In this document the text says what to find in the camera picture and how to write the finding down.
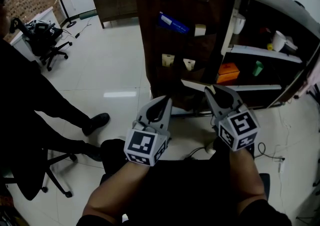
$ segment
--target wooden cabinet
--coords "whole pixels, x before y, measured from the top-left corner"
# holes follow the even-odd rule
[[[93,0],[101,26],[104,22],[137,17],[136,0]]]

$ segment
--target cardboard box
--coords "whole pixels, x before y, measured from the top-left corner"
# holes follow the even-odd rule
[[[223,63],[218,71],[216,83],[223,83],[230,80],[236,80],[240,71],[233,62]]]

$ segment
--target human arm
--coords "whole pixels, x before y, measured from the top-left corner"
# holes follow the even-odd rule
[[[149,166],[127,162],[90,196],[82,216],[94,215],[112,224],[121,223],[130,201],[137,193]]]
[[[230,180],[236,195],[238,215],[252,202],[267,200],[255,161],[245,149],[230,151]]]
[[[252,155],[245,149],[230,152],[230,179],[237,200],[239,222],[247,226],[269,226],[275,222],[291,226],[288,217],[268,204],[264,184]]]

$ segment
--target white container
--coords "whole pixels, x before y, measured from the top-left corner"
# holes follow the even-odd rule
[[[277,30],[272,39],[273,50],[279,52],[285,46],[286,41],[286,36]]]
[[[234,30],[233,30],[233,34],[240,34],[240,32],[242,31],[242,29],[244,28],[246,23],[246,18],[238,13],[238,15],[236,16],[236,20],[235,20],[235,24],[234,24]]]

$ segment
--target black clothing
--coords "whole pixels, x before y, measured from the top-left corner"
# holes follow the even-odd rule
[[[188,218],[188,214],[184,213],[181,214],[182,217]],[[225,224],[225,221],[218,221],[217,217],[212,211],[211,213],[212,219],[211,224],[209,225],[227,225]],[[158,225],[157,223],[158,218],[155,218],[154,220],[149,222],[149,225]],[[270,225],[281,225],[281,226],[291,226],[292,223],[288,219],[288,217],[276,211],[272,206],[268,204],[266,200],[257,200],[252,202],[250,205],[248,205],[243,212],[240,214],[240,216],[237,219],[236,225],[246,225],[246,226],[270,226]],[[134,224],[131,223],[130,219],[129,221],[126,221],[124,224],[130,226],[130,225],[141,225],[141,224]],[[85,215],[83,216],[76,226],[88,226],[88,225],[94,225],[94,226],[112,226],[113,224],[108,222],[107,220],[95,216],[95,215]],[[171,225],[171,222],[168,220],[167,224],[163,225]]]
[[[40,146],[64,153],[83,153],[84,141],[61,136],[35,111],[59,117],[79,128],[91,123],[89,117],[64,99],[37,67],[2,39],[0,51],[2,99],[6,105],[2,129],[7,134],[1,145],[5,150],[27,155],[34,146]]]
[[[127,161],[125,142],[106,140],[101,159],[107,178]],[[163,161],[150,168],[126,214],[128,225],[291,225],[286,215],[266,201],[256,201],[236,215],[235,195],[230,187],[229,148],[214,143],[210,160]],[[110,225],[96,216],[84,216],[77,226]]]

